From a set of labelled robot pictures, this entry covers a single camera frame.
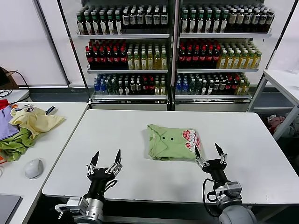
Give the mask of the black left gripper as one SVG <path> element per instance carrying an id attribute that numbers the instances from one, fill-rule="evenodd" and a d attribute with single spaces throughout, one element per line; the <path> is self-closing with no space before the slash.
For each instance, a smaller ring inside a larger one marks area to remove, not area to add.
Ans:
<path id="1" fill-rule="evenodd" d="M 96 168 L 99 151 L 92 157 L 90 164 L 87 164 L 87 177 L 91 181 L 87 198 L 105 200 L 104 193 L 109 181 L 115 179 L 122 168 L 121 150 L 118 150 L 114 163 L 109 168 Z"/>

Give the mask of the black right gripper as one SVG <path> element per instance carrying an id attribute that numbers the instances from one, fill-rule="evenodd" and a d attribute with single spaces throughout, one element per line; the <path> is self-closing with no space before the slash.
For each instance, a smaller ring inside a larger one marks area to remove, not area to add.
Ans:
<path id="1" fill-rule="evenodd" d="M 195 147 L 196 162 L 202 168 L 203 172 L 211 175 L 214 187 L 220 187 L 228 182 L 224 173 L 224 169 L 227 166 L 227 154 L 223 152 L 217 143 L 215 143 L 215 147 L 220 156 L 220 160 L 204 160 L 199 153 L 199 149 Z"/>

